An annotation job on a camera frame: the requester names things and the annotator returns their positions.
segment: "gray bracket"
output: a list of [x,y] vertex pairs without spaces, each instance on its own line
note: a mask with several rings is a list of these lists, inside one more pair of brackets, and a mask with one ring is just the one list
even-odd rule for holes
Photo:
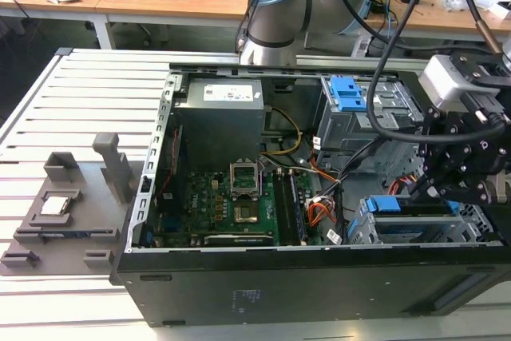
[[[126,215],[133,206],[131,199],[117,198],[113,184],[120,176],[127,189],[123,196],[134,196],[143,166],[141,161],[128,164],[125,155],[117,152],[117,142],[116,134],[99,140],[107,169],[102,161],[77,163],[71,153],[51,153],[44,166],[48,177],[0,259],[0,275],[111,272]],[[53,199],[45,206],[51,197],[67,200]]]
[[106,174],[103,171],[103,177],[105,177],[107,182],[112,182],[119,201],[126,203],[133,197],[129,187],[131,168],[129,167],[126,155],[117,151],[118,144],[119,135],[116,133],[100,132],[94,139],[93,149],[102,155],[105,160]]

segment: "blue plastic clip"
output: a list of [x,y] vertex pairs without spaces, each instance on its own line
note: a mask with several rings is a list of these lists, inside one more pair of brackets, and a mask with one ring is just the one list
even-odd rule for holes
[[352,77],[333,76],[330,80],[330,92],[339,104],[341,112],[365,112],[366,101],[362,89],[355,84]]

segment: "ram slot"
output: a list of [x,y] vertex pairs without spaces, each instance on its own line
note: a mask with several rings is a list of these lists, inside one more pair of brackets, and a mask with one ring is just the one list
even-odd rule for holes
[[282,246],[300,245],[299,226],[296,220],[296,194],[292,175],[273,172],[275,212],[279,227],[279,242]]

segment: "yellow wire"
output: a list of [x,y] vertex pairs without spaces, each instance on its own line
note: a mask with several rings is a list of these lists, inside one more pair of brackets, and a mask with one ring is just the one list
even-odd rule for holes
[[282,109],[277,108],[277,107],[271,107],[271,108],[276,110],[276,111],[279,111],[280,113],[282,113],[291,122],[291,124],[293,124],[293,126],[296,129],[296,135],[298,136],[298,140],[296,141],[296,144],[293,146],[293,148],[285,149],[283,151],[266,151],[266,152],[261,152],[261,155],[287,155],[288,153],[293,153],[296,149],[298,149],[298,147],[302,143],[302,133],[300,132],[300,128],[293,121],[293,119],[291,119],[289,117],[289,115],[287,113],[285,113]]

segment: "cpu chip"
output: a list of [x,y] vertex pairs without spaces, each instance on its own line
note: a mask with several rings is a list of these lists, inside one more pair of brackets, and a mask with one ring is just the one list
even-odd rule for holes
[[237,201],[234,206],[235,223],[258,223],[259,204],[257,201]]

